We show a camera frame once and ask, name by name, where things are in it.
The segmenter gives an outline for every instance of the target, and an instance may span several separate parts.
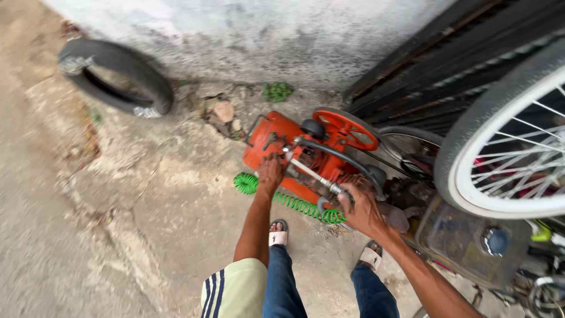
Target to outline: green plant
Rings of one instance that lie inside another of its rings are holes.
[[[100,115],[100,113],[98,111],[96,111],[96,109],[90,109],[88,111],[88,117],[90,117],[90,119],[95,123],[95,124],[100,124],[102,123],[102,116]]]
[[[263,84],[263,100],[282,102],[292,94],[292,89],[286,83]]]

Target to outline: handle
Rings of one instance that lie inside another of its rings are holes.
[[[253,144],[249,142],[249,137],[251,137],[251,133],[253,133],[253,131],[255,130],[255,126],[257,126],[257,123],[259,123],[259,120],[261,119],[261,117],[263,117],[266,120],[269,120],[269,118],[263,114],[260,114],[257,116],[257,118],[255,118],[255,121],[253,122],[253,124],[251,124],[251,127],[248,130],[248,133],[245,135],[244,138],[244,143],[248,146],[250,146],[251,148],[253,148]]]

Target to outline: slipper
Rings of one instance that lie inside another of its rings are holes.
[[[373,244],[377,244],[379,246],[379,253],[371,249],[371,246]],[[377,268],[379,268],[379,265],[383,261],[383,247],[374,240],[369,241],[369,243],[365,245],[365,248],[363,249],[361,256],[359,256],[357,265],[361,264],[362,261],[371,264],[373,266],[373,272],[376,273]]]
[[[286,224],[285,220],[274,220],[271,222],[271,226],[273,224],[281,223],[282,224],[282,232],[269,232],[269,246],[280,244],[286,246],[286,239],[288,237],[288,225]]]

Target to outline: orange pulley wheel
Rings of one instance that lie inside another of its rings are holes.
[[[347,137],[347,144],[362,151],[374,151],[379,147],[373,128],[361,119],[343,110],[321,107],[314,111],[312,118],[325,126],[326,134],[341,134]]]

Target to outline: sandal strap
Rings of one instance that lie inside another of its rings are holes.
[[[359,260],[371,264],[373,268],[376,270],[381,264],[383,258],[377,252],[372,250],[370,247],[366,247],[363,250],[363,253],[361,253]]]
[[[269,246],[274,244],[286,245],[288,232],[269,232]]]

